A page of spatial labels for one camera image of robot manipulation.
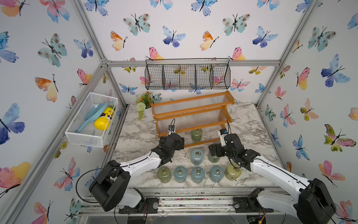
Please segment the blue canister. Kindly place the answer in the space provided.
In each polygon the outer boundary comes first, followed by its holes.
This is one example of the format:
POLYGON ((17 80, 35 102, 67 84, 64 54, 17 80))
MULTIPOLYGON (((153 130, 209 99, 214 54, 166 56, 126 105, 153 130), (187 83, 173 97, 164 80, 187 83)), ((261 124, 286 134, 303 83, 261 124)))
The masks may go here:
POLYGON ((204 180, 205 171, 202 167, 194 167, 191 172, 191 179, 194 183, 201 183, 204 180))
POLYGON ((178 183, 184 183, 187 179, 187 169, 183 166, 178 166, 175 170, 174 170, 174 178, 175 181, 178 183))
POLYGON ((210 170, 210 179, 214 183, 219 183, 223 177, 225 176, 225 172, 220 166, 213 166, 210 170))
POLYGON ((195 166, 201 165, 203 159, 204 159, 204 152, 200 148, 195 148, 191 152, 191 163, 195 166))

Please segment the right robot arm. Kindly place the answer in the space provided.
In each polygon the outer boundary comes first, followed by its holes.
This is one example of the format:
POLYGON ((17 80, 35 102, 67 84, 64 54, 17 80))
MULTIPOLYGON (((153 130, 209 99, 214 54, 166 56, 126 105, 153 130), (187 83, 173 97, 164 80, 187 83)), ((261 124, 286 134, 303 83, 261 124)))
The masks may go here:
POLYGON ((321 180, 295 175, 278 167, 260 153, 245 149, 235 133, 221 133, 220 141, 208 147, 212 156, 227 157, 239 168, 257 173, 286 191, 286 194, 278 194, 258 188, 254 198, 262 208, 289 214, 303 224, 327 224, 332 221, 337 209, 321 180))

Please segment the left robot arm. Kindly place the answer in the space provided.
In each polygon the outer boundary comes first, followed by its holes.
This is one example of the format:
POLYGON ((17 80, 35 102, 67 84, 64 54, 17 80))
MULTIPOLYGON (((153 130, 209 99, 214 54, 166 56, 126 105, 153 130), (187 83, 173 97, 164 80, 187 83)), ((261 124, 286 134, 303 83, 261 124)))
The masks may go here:
POLYGON ((120 214, 155 214, 156 198, 145 197, 138 189, 128 188, 131 179, 171 162, 175 151, 184 149, 185 139, 177 133, 160 137, 159 144, 148 154, 132 161, 111 160, 89 186, 89 192, 105 212, 119 208, 120 214))

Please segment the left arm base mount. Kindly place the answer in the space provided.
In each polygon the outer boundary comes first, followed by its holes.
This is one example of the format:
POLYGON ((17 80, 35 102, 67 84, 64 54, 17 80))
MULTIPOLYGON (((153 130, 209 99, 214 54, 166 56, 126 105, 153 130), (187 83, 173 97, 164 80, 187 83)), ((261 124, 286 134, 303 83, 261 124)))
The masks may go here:
POLYGON ((119 214, 157 214, 159 199, 145 197, 138 189, 127 189, 118 204, 119 214))

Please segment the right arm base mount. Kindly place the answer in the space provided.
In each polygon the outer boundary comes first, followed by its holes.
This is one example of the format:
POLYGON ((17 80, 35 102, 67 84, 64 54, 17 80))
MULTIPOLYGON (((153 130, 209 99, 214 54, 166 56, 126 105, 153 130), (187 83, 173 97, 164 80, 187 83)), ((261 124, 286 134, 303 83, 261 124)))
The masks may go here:
POLYGON ((233 198, 233 207, 236 213, 249 213, 249 212, 274 212, 273 209, 266 209, 262 207, 257 198, 258 194, 261 193, 264 188, 258 187, 254 189, 249 195, 234 197, 233 198))

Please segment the yellow-green canister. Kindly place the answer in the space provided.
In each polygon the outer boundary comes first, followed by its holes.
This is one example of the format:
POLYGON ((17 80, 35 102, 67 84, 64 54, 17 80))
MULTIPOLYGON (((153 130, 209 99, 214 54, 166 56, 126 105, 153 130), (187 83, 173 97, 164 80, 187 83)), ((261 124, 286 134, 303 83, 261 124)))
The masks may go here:
POLYGON ((242 174, 241 168, 236 168, 233 165, 229 164, 225 169, 225 177, 229 181, 235 181, 242 174))

